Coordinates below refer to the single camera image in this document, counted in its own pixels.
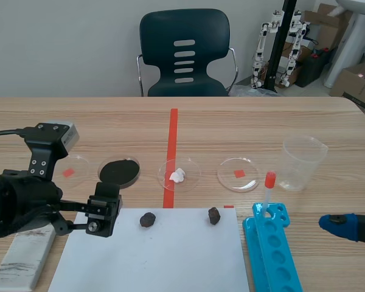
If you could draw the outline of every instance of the brown rock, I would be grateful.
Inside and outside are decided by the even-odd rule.
[[[147,212],[145,215],[141,217],[139,220],[139,223],[142,227],[150,227],[154,224],[154,221],[156,221],[156,215],[154,215],[151,212]]]
[[[216,225],[220,220],[220,214],[217,208],[212,207],[208,210],[209,221],[212,225]]]

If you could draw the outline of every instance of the black soil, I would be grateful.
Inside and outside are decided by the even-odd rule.
[[[217,208],[212,207],[208,210],[209,221],[212,225],[216,225],[220,220],[220,214]]]
[[[133,160],[117,160],[107,163],[100,172],[100,180],[103,183],[118,184],[128,187],[135,182],[139,173],[139,165]]]
[[[139,223],[141,224],[142,227],[150,227],[154,224],[154,221],[156,221],[156,215],[154,215],[151,212],[148,212],[141,217]]]

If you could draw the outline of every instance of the chair backrest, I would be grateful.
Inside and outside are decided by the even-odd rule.
[[[140,35],[144,63],[157,66],[161,79],[195,78],[207,75],[211,61],[227,56],[230,25],[216,9],[167,10],[146,14]],[[176,69],[193,70],[177,74]]]

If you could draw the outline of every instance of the petri dish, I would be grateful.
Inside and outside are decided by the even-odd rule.
[[[260,182],[257,167],[245,157],[226,159],[218,166],[217,175],[222,185],[235,192],[249,192]]]
[[[169,180],[170,175],[176,170],[182,169],[185,172],[184,181],[175,183]],[[158,181],[167,190],[175,192],[188,192],[197,186],[201,176],[198,164],[190,158],[178,158],[166,161],[158,171]]]
[[[118,184],[121,189],[125,189],[136,182],[140,169],[134,156],[115,155],[101,163],[97,174],[101,182]]]
[[[52,181],[58,187],[71,189],[86,180],[88,175],[88,160],[81,155],[68,155],[57,161]]]

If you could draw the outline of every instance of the measuring cup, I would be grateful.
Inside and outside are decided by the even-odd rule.
[[[310,136],[291,136],[284,140],[277,162],[277,184],[298,192],[305,188],[329,148]]]

